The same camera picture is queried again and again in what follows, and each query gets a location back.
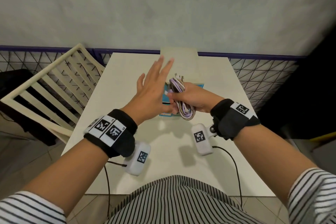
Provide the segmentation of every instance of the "coiled cable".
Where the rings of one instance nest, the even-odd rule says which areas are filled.
[[[184,86],[183,76],[181,77],[177,73],[175,74],[175,77],[169,80],[169,84],[167,86],[170,88],[171,92],[175,93],[181,93],[186,89]],[[175,100],[175,102],[178,106],[179,113],[183,119],[191,120],[195,116],[196,109],[194,106],[188,105],[183,101]]]

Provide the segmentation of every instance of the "forearm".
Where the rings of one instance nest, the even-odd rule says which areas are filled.
[[[300,174],[316,165],[281,137],[256,125],[243,128],[233,140],[256,173],[283,204]]]
[[[68,216],[108,159],[103,150],[83,139],[23,190],[57,205]]]

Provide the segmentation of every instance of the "black and white striped shirt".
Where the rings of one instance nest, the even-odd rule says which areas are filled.
[[[313,168],[289,194],[291,223],[336,224],[336,176]],[[66,223],[63,210],[27,191],[0,201],[0,223]],[[106,221],[112,223],[259,224],[218,189],[185,176],[153,181],[128,195]]]

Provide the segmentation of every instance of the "gray wall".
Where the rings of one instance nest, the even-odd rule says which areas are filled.
[[[0,0],[0,44],[305,55],[335,0]]]

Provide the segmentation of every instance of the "shirt sleeve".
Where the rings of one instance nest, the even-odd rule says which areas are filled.
[[[336,176],[318,168],[304,171],[289,193],[289,220],[336,224]]]
[[[27,191],[19,191],[0,201],[2,223],[66,223],[61,208]]]

